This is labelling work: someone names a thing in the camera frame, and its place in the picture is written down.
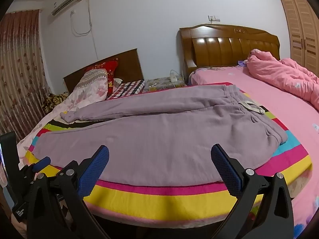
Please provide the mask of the lilac sweatpants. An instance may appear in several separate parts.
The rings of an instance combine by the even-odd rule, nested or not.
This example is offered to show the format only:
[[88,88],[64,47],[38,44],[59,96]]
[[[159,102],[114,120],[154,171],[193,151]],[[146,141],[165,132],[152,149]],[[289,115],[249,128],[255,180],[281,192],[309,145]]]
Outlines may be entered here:
[[104,181],[132,186],[194,186],[219,182],[210,151],[219,144],[245,168],[270,160],[288,136],[235,85],[176,88],[100,101],[63,113],[80,128],[46,132],[32,150],[64,167],[104,145]]

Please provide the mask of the yellow black patterned blanket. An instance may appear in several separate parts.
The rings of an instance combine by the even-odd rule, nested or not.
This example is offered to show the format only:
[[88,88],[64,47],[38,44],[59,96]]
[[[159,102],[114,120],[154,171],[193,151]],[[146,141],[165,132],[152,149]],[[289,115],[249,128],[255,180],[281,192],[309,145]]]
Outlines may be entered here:
[[65,101],[68,96],[69,96],[68,92],[64,92],[61,94],[50,93],[48,96],[46,96],[42,104],[42,109],[44,113],[45,114],[50,113],[57,105]]

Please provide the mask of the rainbow striped blanket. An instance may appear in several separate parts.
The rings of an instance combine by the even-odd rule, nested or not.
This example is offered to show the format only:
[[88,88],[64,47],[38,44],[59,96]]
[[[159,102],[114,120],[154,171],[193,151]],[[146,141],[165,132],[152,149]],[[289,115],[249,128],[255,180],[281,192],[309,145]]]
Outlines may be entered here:
[[[253,170],[266,176],[282,172],[287,183],[301,178],[312,166],[310,155],[276,116],[253,101],[252,104],[282,127],[288,136],[287,141],[278,147],[269,161]],[[49,121],[34,137],[25,155],[27,163],[40,160],[32,153],[40,135],[82,126],[79,120],[65,122],[61,117],[63,113],[67,112],[62,112]],[[53,176],[61,168],[50,164],[45,173]],[[125,223],[155,227],[194,227],[216,222],[224,218],[235,203],[235,198],[227,192],[222,179],[219,182],[194,186],[151,187],[114,183],[100,177],[92,193],[84,200],[97,215]]]

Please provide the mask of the brown floral curtain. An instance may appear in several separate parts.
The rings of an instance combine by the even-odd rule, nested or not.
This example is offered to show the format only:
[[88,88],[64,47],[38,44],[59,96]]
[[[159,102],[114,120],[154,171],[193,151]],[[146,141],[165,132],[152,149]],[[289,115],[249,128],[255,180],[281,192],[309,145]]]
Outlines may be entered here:
[[46,81],[39,37],[39,10],[1,20],[1,134],[25,138],[45,116]]

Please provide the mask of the pink floral quilt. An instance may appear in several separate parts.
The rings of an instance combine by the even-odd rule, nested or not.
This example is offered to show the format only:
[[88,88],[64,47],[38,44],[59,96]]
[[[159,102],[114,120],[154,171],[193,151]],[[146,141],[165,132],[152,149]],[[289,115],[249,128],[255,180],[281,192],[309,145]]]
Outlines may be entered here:
[[70,95],[48,113],[35,128],[17,144],[19,168],[27,162],[25,155],[37,133],[62,112],[80,109],[94,102],[103,101],[108,94],[108,74],[106,70],[90,70],[84,74]]

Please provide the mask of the pink bed sheet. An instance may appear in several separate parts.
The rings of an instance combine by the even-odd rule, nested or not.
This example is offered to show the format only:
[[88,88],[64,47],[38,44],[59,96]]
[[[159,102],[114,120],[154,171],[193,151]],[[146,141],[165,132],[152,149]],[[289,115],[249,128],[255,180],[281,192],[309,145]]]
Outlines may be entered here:
[[246,67],[199,69],[189,78],[191,85],[229,82],[247,92],[274,114],[307,150],[312,161],[311,178],[292,201],[295,237],[318,238],[318,111],[309,103],[251,76]]

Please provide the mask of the red plaid sheet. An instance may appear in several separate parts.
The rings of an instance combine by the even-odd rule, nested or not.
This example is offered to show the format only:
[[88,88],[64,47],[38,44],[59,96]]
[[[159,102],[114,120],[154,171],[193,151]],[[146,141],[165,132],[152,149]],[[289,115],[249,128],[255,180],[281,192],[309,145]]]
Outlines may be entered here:
[[115,91],[107,98],[107,100],[140,94],[144,89],[145,83],[145,80],[121,83],[121,85],[115,89]]

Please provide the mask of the red embroidered pillow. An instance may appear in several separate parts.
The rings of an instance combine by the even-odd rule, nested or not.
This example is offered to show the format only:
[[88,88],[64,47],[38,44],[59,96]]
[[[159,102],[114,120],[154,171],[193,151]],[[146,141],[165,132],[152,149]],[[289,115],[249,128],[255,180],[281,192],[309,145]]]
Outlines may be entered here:
[[104,59],[100,62],[97,62],[94,65],[89,66],[85,71],[88,72],[90,70],[96,69],[104,69],[107,72],[107,79],[108,79],[108,93],[107,96],[110,96],[113,93],[114,88],[114,73],[116,68],[118,67],[119,62],[118,59]]

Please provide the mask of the dark brown headboard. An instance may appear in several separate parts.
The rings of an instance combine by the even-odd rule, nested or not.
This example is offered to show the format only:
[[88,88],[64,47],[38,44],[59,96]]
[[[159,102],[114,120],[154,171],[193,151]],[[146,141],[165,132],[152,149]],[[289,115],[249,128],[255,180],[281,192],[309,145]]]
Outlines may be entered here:
[[125,83],[144,79],[137,49],[132,49],[92,63],[65,76],[63,80],[68,92],[71,93],[74,90],[88,68],[108,61],[118,61],[115,78],[120,78]]

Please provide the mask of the floral covered nightstand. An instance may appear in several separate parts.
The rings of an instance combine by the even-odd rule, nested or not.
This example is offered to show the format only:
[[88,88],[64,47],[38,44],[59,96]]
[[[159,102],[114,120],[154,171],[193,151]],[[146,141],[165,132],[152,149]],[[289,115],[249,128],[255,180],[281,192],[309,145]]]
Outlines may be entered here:
[[184,82],[184,79],[178,75],[176,82],[171,82],[169,77],[149,79],[146,81],[146,84],[143,89],[143,93],[155,92],[161,90],[169,90],[173,88],[185,87],[187,86]]

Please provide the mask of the pink crumpled duvet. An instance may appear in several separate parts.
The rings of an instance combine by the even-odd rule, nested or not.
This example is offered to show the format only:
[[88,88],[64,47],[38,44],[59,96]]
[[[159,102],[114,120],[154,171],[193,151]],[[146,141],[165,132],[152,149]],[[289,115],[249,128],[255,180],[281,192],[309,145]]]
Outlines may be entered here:
[[278,61],[270,52],[253,49],[245,63],[254,78],[289,92],[318,110],[318,77],[296,61]]

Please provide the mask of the white power strip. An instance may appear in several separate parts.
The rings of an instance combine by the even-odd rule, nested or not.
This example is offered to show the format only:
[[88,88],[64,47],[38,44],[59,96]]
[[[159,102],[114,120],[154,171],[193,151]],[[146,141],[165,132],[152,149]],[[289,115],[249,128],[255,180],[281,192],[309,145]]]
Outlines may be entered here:
[[171,73],[171,74],[170,74],[170,81],[171,81],[172,83],[175,83],[175,82],[178,81],[178,79],[177,79],[177,77],[175,76],[174,73]]

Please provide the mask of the glossy wooden headboard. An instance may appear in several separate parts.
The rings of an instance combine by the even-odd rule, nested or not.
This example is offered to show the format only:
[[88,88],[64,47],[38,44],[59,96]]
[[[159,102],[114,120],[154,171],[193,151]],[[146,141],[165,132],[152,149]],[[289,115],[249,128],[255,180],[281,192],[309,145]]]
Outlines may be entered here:
[[251,50],[270,52],[280,59],[277,36],[246,26],[201,24],[179,29],[183,49],[183,75],[199,68],[236,66],[247,59]]

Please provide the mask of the light wooden wardrobe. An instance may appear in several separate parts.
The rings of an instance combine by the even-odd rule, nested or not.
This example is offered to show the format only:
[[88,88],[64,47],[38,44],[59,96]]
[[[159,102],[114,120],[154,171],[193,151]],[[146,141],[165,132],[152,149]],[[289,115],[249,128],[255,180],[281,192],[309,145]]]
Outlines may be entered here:
[[318,75],[318,17],[307,0],[281,0],[286,15],[291,59]]

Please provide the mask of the white wall socket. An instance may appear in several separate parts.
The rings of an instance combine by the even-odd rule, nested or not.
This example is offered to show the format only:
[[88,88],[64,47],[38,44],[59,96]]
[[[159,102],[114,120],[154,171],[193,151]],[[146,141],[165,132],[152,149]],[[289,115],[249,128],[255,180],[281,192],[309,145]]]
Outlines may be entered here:
[[212,23],[212,22],[220,22],[221,20],[220,20],[219,16],[208,15],[208,21],[210,23]]

